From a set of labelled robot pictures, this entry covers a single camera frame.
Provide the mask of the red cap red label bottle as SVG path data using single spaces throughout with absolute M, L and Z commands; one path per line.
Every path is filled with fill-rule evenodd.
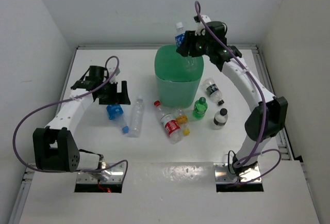
M 171 144 L 176 144 L 181 141 L 183 138 L 182 130 L 175 120 L 171 110 L 168 107 L 163 106 L 159 100 L 154 102 L 154 106 L 156 108 L 157 119 L 162 124 Z

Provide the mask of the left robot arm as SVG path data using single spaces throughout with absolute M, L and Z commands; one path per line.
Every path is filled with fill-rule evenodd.
M 68 102 L 44 128 L 33 132 L 34 154 L 39 170 L 50 172 L 96 171 L 101 169 L 101 154 L 79 149 L 75 130 L 86 110 L 95 101 L 100 105 L 129 105 L 127 82 L 111 79 L 115 72 L 101 66 L 90 66 L 71 87 Z

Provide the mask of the white cap blue label bottle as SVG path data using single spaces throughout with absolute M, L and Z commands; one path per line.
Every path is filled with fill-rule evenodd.
M 176 34 L 175 34 L 175 43 L 177 47 L 180 47 L 183 43 L 183 40 L 185 38 L 185 28 L 182 22 L 178 22 L 175 24 Z M 195 74 L 197 72 L 197 59 L 194 57 L 183 57 L 179 60 L 180 67 L 186 74 L 186 76 L 189 77 L 189 79 L 186 79 L 186 81 L 194 81 L 195 80 Z

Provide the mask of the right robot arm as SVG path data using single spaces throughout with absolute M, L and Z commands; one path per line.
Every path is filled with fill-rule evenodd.
M 222 22 L 208 22 L 199 30 L 185 31 L 176 51 L 183 57 L 208 56 L 247 102 L 251 113 L 244 124 L 246 138 L 229 166 L 231 173 L 239 175 L 256 165 L 266 144 L 283 129 L 288 102 L 262 85 L 248 69 L 242 53 L 226 44 L 225 35 Z

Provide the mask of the clear unlabelled plastic bottle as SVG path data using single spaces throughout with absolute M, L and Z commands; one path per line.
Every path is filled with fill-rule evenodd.
M 140 136 L 144 109 L 143 97 L 139 95 L 131 110 L 128 137 L 138 138 Z

